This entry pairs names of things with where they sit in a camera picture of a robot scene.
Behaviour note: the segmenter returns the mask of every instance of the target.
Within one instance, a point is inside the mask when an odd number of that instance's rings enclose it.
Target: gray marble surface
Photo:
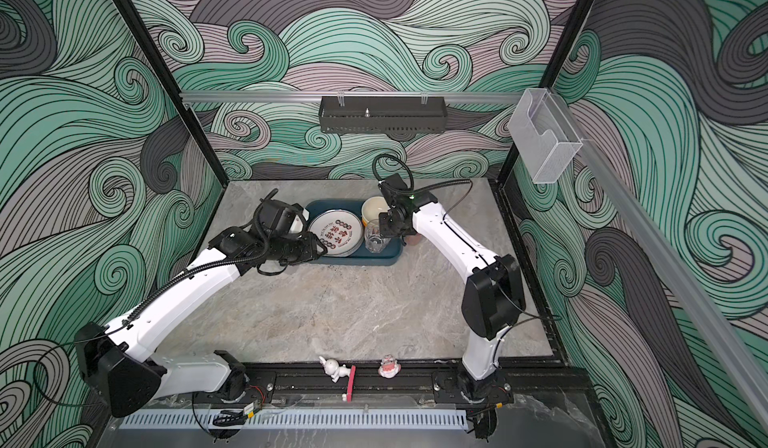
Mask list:
[[[438,180],[417,180],[424,186]],[[307,205],[319,198],[364,199],[378,193],[372,180],[233,182],[211,223],[207,239],[250,219],[259,198]],[[449,207],[466,185],[435,194]],[[476,240],[500,254],[512,252],[488,181],[475,179],[451,212]],[[205,301],[158,348],[165,354],[227,350],[238,360],[287,362],[461,357],[469,328],[461,313],[464,281],[426,239],[404,247],[389,267],[303,264],[275,277],[254,270]],[[526,287],[527,311],[535,313]],[[502,356],[550,355],[544,328],[532,320],[512,330]]]

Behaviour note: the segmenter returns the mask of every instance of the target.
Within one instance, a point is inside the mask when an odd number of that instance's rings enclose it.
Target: glass cup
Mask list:
[[[372,220],[366,226],[366,248],[371,253],[381,253],[391,238],[384,238],[379,229],[379,222]]]

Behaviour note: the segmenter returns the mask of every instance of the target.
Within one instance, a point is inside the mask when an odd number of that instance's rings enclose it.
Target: metal vent grate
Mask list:
[[[203,426],[216,429],[211,424],[214,415],[197,411],[197,419]],[[197,429],[192,409],[146,409],[126,416],[121,430],[172,430]],[[250,418],[244,426],[250,430],[283,429],[399,429],[399,430],[466,430],[467,416],[464,410],[437,409],[315,409],[289,408],[287,410],[262,410]]]

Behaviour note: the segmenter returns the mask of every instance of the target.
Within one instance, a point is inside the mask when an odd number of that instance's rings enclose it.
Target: cup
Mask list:
[[[366,225],[366,248],[371,253],[381,253],[391,238],[384,238],[378,221],[370,221]]]
[[[376,222],[379,220],[379,213],[389,211],[389,205],[383,196],[373,196],[366,200],[362,204],[360,210],[362,214],[362,225],[367,226],[370,222]]]

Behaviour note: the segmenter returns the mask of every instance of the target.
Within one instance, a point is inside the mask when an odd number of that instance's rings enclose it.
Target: wire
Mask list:
[[[543,317],[543,316],[539,316],[537,314],[529,313],[526,310],[520,308],[517,303],[513,302],[512,299],[509,296],[507,296],[507,294],[504,292],[504,290],[499,289],[499,291],[502,292],[502,294],[504,295],[504,298],[506,298],[507,301],[512,303],[513,307],[515,307],[518,310],[520,310],[520,313],[526,314],[526,315],[528,315],[529,317],[531,317],[533,319],[536,319],[536,320],[549,320],[549,321],[560,321],[560,320],[563,319],[562,316],[557,315],[557,314],[555,316],[551,316],[551,317]]]
[[[202,431],[204,431],[204,432],[205,432],[205,433],[206,433],[208,436],[210,436],[211,438],[213,438],[213,439],[214,439],[214,441],[216,441],[216,440],[218,440],[218,439],[219,439],[219,437],[218,437],[218,436],[216,436],[215,434],[212,434],[212,433],[211,433],[211,432],[209,432],[208,430],[206,430],[206,429],[203,427],[203,424],[200,422],[200,420],[198,420],[198,419],[197,419],[197,413],[195,413],[195,410],[194,410],[194,396],[195,396],[195,394],[197,394],[197,393],[199,393],[199,391],[195,391],[194,393],[192,393],[192,417],[193,417],[193,418],[194,418],[194,420],[197,422],[197,425],[200,427],[200,429],[201,429]]]
[[[510,326],[510,327],[507,327],[507,329],[504,331],[504,334],[503,334],[502,336],[498,337],[498,341],[496,342],[496,346],[495,346],[495,347],[493,347],[493,356],[491,356],[491,360],[492,360],[492,362],[494,363],[494,366],[496,366],[496,367],[498,368],[498,363],[496,362],[496,353],[498,352],[498,347],[499,347],[499,346],[502,344],[502,342],[504,341],[504,337],[505,337],[505,336],[507,336],[507,333],[509,333],[509,331],[510,331],[512,328],[515,328],[515,327],[519,327],[519,326],[520,326],[520,325],[522,325],[523,323],[527,323],[527,322],[529,322],[529,321],[531,321],[531,320],[535,320],[535,318],[525,318],[525,319],[524,319],[524,320],[522,320],[522,321],[518,321],[518,322],[517,322],[517,323],[515,323],[514,325],[512,325],[512,326]]]
[[[395,163],[397,163],[398,165],[400,165],[400,166],[402,166],[403,168],[406,169],[406,171],[408,172],[408,180],[411,183],[411,186],[410,186],[410,188],[408,188],[408,190],[413,190],[413,187],[414,187],[414,184],[413,184],[413,172],[411,171],[410,168],[408,168],[408,165],[406,165],[406,163],[403,160],[401,160],[400,158],[398,158],[397,156],[393,156],[393,155],[389,155],[387,153],[383,153],[383,154],[375,157],[373,159],[373,163],[371,164],[371,171],[373,171],[373,177],[376,178],[377,180],[379,180],[380,182],[384,181],[384,178],[380,178],[379,177],[379,172],[376,170],[376,164],[382,158],[388,158],[388,159],[394,161]]]
[[[264,396],[264,392],[256,385],[248,385],[249,388],[256,388],[259,391],[259,395],[261,395],[261,404],[264,404],[266,401],[266,396]]]
[[[461,203],[461,202],[463,202],[463,201],[464,201],[464,198],[466,198],[466,197],[467,197],[467,195],[469,194],[469,192],[471,192],[471,191],[472,191],[472,187],[473,187],[473,186],[475,186],[475,184],[474,184],[474,183],[472,183],[472,180],[469,180],[469,190],[467,190],[467,192],[466,192],[466,193],[465,193],[465,194],[464,194],[464,195],[463,195],[461,198],[459,198],[459,199],[458,199],[458,201],[457,201],[456,203],[452,204],[452,205],[451,205],[451,207],[450,207],[450,208],[448,208],[448,210],[447,210],[445,213],[443,213],[443,214],[442,214],[442,220],[443,220],[443,222],[445,222],[445,221],[446,221],[446,216],[448,216],[448,213],[450,213],[450,212],[451,212],[451,210],[453,210],[454,208],[456,208],[456,206],[458,206],[458,204],[459,204],[459,203]]]
[[[136,320],[137,318],[139,318],[139,315],[141,314],[141,312],[146,310],[147,307],[151,305],[153,301],[159,298],[159,296],[161,296],[163,293],[171,289],[173,286],[175,286],[182,280],[191,278],[196,274],[200,273],[201,271],[206,271],[212,268],[227,266],[230,264],[252,263],[266,256],[266,254],[270,250],[270,237],[267,236],[266,233],[264,233],[264,228],[262,228],[261,223],[259,222],[259,214],[261,213],[261,210],[264,207],[264,200],[272,198],[276,193],[277,193],[277,188],[274,188],[267,196],[265,196],[261,200],[261,203],[259,203],[259,206],[256,207],[256,210],[254,210],[254,217],[251,219],[251,223],[254,226],[254,229],[256,230],[256,234],[261,238],[262,242],[264,242],[264,246],[262,247],[261,251],[258,254],[255,254],[249,257],[244,257],[244,258],[230,258],[230,259],[219,260],[219,261],[211,261],[210,263],[196,266],[191,270],[185,269],[184,271],[182,271],[181,273],[173,277],[171,280],[168,280],[168,282],[164,284],[162,287],[160,287],[159,290],[154,291],[145,299],[143,299],[141,303],[139,303],[139,305],[136,308],[134,308],[133,311],[130,312],[130,315],[127,317],[127,320],[128,321]]]
[[[462,242],[464,242],[464,244],[466,244],[466,245],[469,247],[469,249],[470,249],[470,250],[474,251],[474,252],[475,252],[475,253],[476,253],[476,254],[477,254],[479,257],[480,257],[480,259],[481,259],[481,260],[485,261],[485,258],[483,258],[483,257],[482,257],[482,255],[480,254],[480,252],[479,252],[479,251],[475,250],[475,247],[474,247],[474,246],[472,246],[472,244],[471,244],[471,243],[467,242],[467,241],[466,241],[464,238],[462,238],[462,236],[461,236],[459,233],[457,233],[457,232],[456,232],[456,230],[454,230],[453,228],[451,228],[451,225],[450,225],[450,224],[448,224],[448,222],[445,220],[445,215],[443,216],[443,223],[444,223],[444,225],[445,225],[445,226],[446,226],[446,227],[447,227],[449,230],[451,230],[451,232],[453,232],[453,233],[456,235],[456,238],[458,238],[459,240],[461,240]],[[488,262],[487,262],[487,261],[485,261],[485,265],[486,265],[486,266],[491,266],[490,264],[488,264]]]
[[[242,410],[222,410],[211,423],[214,426],[224,427],[244,425],[247,421],[248,415]]]
[[[504,388],[502,388],[499,385],[493,385],[494,388],[499,388],[505,395],[507,395],[507,402],[512,400],[512,396],[510,396],[509,392],[507,392]]]
[[[437,182],[433,184],[428,184],[427,186],[424,186],[422,188],[416,188],[413,190],[401,190],[400,188],[394,188],[389,183],[387,183],[386,188],[393,193],[397,194],[404,194],[406,196],[412,195],[412,194],[420,194],[424,192],[430,192],[431,190],[437,190],[440,188],[447,188],[448,186],[455,186],[456,184],[470,184],[472,183],[472,180],[469,178],[460,178],[458,180],[447,180],[445,182]]]
[[[123,326],[121,326],[120,328],[117,328],[116,330],[112,330],[109,333],[100,334],[97,337],[88,338],[87,340],[69,341],[67,343],[56,344],[55,346],[48,348],[48,350],[46,350],[45,353],[43,353],[43,355],[41,357],[39,357],[37,359],[37,361],[34,362],[34,367],[32,368],[32,384],[34,385],[34,388],[40,393],[40,396],[45,398],[45,400],[47,402],[52,403],[52,404],[54,404],[56,406],[67,406],[67,407],[70,407],[70,408],[89,408],[91,406],[103,406],[104,405],[103,403],[72,404],[72,403],[62,403],[60,401],[54,400],[50,396],[46,395],[45,391],[43,390],[43,388],[40,387],[40,384],[38,383],[38,379],[37,379],[37,376],[36,376],[37,369],[38,369],[39,365],[42,365],[43,359],[45,357],[47,357],[48,354],[51,353],[56,348],[68,347],[68,346],[71,346],[73,344],[88,343],[89,341],[96,341],[96,340],[99,340],[101,338],[106,338],[106,337],[108,337],[111,334],[119,332],[120,330],[122,330],[123,328],[125,328],[127,326],[128,326],[127,324],[124,324]]]

